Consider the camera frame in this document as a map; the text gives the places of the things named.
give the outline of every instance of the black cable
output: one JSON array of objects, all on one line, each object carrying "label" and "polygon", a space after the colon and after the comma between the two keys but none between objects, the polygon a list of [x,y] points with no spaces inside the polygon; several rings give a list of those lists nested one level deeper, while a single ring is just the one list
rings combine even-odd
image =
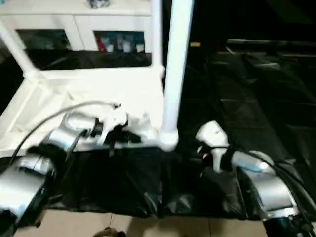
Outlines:
[{"label": "black cable", "polygon": [[[76,145],[77,145],[77,143],[78,143],[78,141],[79,141],[79,138],[80,138],[83,134],[85,134],[86,132],[87,132],[87,131],[84,130],[84,131],[82,131],[81,134],[77,135],[77,137],[75,138],[75,141],[73,142],[73,144],[70,146],[69,150],[67,151],[67,155],[66,155],[65,162],[68,161],[68,159],[69,159],[71,153],[74,151],[74,149],[75,149],[75,147],[76,147]],[[62,178],[61,183],[64,182],[64,180],[65,180],[67,174],[69,173],[69,171],[70,171],[71,166],[72,166],[73,163],[74,163],[74,162],[71,162],[71,164],[68,165],[68,169],[64,172],[64,174],[63,174],[64,177]]]},{"label": "black cable", "polygon": [[19,150],[21,149],[21,147],[23,146],[23,144],[25,143],[25,141],[38,129],[40,128],[44,123],[48,122],[49,120],[53,119],[54,117],[65,113],[67,111],[73,110],[75,108],[79,108],[79,107],[83,107],[83,106],[87,106],[87,105],[112,105],[113,107],[116,105],[115,103],[108,103],[108,102],[103,102],[103,101],[87,101],[87,102],[83,102],[80,104],[76,104],[73,106],[68,106],[65,107],[55,113],[53,113],[52,115],[48,116],[47,118],[45,118],[42,122],[40,122],[38,125],[36,125],[23,139],[22,141],[19,143],[19,145],[16,147],[16,149],[14,150],[11,160],[10,160],[10,164],[12,164],[15,161],[15,158],[19,152]]},{"label": "black cable", "polygon": [[[315,204],[314,200],[313,200],[313,196],[307,191],[305,185],[303,184],[303,182],[301,182],[298,178],[296,178],[293,174],[291,174],[287,169],[283,168],[282,166],[276,165],[275,167],[279,168],[285,175],[288,175],[288,177],[291,177],[293,180],[295,180],[297,183],[300,183],[300,186],[304,189],[304,191],[310,196],[312,202]],[[306,222],[306,225],[308,225],[308,228],[310,229],[309,233],[310,235],[312,235],[312,237],[316,237],[315,233],[313,231],[314,227],[312,226],[309,218],[306,216],[306,213],[302,207],[302,204],[299,201],[299,198],[297,197],[297,195],[295,194],[295,192],[291,192],[296,204],[297,204],[297,208],[299,209],[303,220]]]},{"label": "black cable", "polygon": [[279,172],[277,171],[277,169],[281,170],[285,175],[287,175],[291,180],[294,180],[299,186],[301,186],[301,188],[310,196],[311,200],[314,202],[314,204],[316,204],[316,201],[313,198],[313,195],[311,194],[310,191],[307,190],[305,184],[299,180],[297,177],[295,177],[295,175],[293,175],[291,172],[289,172],[287,169],[285,169],[284,167],[278,165],[278,164],[271,164],[270,162],[266,161],[265,159],[261,158],[259,155],[249,152],[249,151],[245,151],[243,149],[236,149],[237,151],[241,151],[246,153],[247,155],[253,156],[257,159],[259,159],[260,161],[266,163],[276,174],[278,174]]}]

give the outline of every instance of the shelf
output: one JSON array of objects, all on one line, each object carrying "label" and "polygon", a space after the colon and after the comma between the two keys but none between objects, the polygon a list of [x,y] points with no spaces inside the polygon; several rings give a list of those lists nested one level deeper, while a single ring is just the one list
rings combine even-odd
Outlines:
[{"label": "shelf", "polygon": [[87,0],[8,0],[0,15],[151,15],[150,0],[111,0],[109,7],[91,9]]}]

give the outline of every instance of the white metal frame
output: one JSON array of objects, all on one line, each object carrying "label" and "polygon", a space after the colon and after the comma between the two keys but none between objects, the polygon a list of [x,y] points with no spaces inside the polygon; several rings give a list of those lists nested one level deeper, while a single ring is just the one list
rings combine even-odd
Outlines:
[{"label": "white metal frame", "polygon": [[[164,150],[174,149],[178,142],[177,119],[189,44],[193,4],[194,0],[188,0],[185,3],[181,0],[172,1],[165,95],[163,95],[161,83],[164,73],[162,65],[161,0],[152,0],[153,58],[150,67],[40,71],[34,67],[17,40],[12,36],[5,24],[0,21],[0,37],[2,37],[13,57],[22,68],[25,78],[7,109],[0,117],[0,123],[2,123],[0,139],[11,139],[7,138],[6,135],[16,125],[16,121],[20,119],[21,114],[32,114],[34,117],[36,117],[37,113],[45,114],[45,103],[40,108],[36,108],[36,106],[29,106],[27,110],[23,108],[27,103],[30,104],[32,101],[40,100],[40,98],[35,97],[37,94],[44,96],[53,94],[59,98],[69,95],[67,89],[70,90],[76,87],[79,90],[85,89],[86,91],[89,91],[91,88],[94,90],[91,95],[95,96],[98,94],[96,92],[98,88],[96,88],[95,84],[102,83],[102,85],[108,86],[99,88],[99,91],[102,94],[106,94],[107,98],[110,99],[113,97],[117,100],[120,88],[125,88],[126,93],[128,92],[129,94],[124,97],[124,93],[121,93],[118,102],[120,100],[123,101],[123,104],[126,102],[134,109],[138,109],[137,102],[140,100],[142,102],[148,101],[147,103],[145,102],[145,105],[150,115],[150,128],[144,128],[141,125],[141,130],[144,133],[152,130],[157,131],[152,136],[151,141],[154,142],[150,144],[161,146]],[[3,149],[2,156],[3,154],[8,155],[10,152],[10,149]]]}]

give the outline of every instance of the floor tile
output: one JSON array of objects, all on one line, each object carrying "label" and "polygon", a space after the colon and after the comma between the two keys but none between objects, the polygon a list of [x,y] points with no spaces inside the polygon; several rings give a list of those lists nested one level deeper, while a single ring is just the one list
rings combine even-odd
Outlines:
[{"label": "floor tile", "polygon": [[127,237],[210,237],[206,218],[140,219],[113,215],[111,227],[125,231]]},{"label": "floor tile", "polygon": [[18,230],[14,237],[91,237],[110,225],[111,213],[47,211],[39,228]]},{"label": "floor tile", "polygon": [[316,222],[313,222],[312,225],[313,225],[313,227],[314,227],[313,231],[314,231],[314,233],[316,234]]},{"label": "floor tile", "polygon": [[210,219],[212,237],[267,237],[262,222]]}]

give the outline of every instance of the black plastic sheet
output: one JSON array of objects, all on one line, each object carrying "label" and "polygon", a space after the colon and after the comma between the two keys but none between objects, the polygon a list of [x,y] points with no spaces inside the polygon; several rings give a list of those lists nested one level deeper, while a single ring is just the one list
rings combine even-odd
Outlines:
[{"label": "black plastic sheet", "polygon": [[[43,69],[98,67],[116,62],[89,53],[64,54]],[[129,65],[147,65],[146,58]],[[195,157],[199,128],[216,120],[231,144],[260,150],[300,178],[316,197],[316,67],[313,60],[218,55],[205,70],[187,66],[180,108],[179,145],[75,153],[71,169],[50,208],[113,212],[137,217],[167,215],[258,219],[239,172],[204,171]],[[5,167],[8,159],[1,159]],[[300,187],[292,187],[304,209],[316,216]]]}]

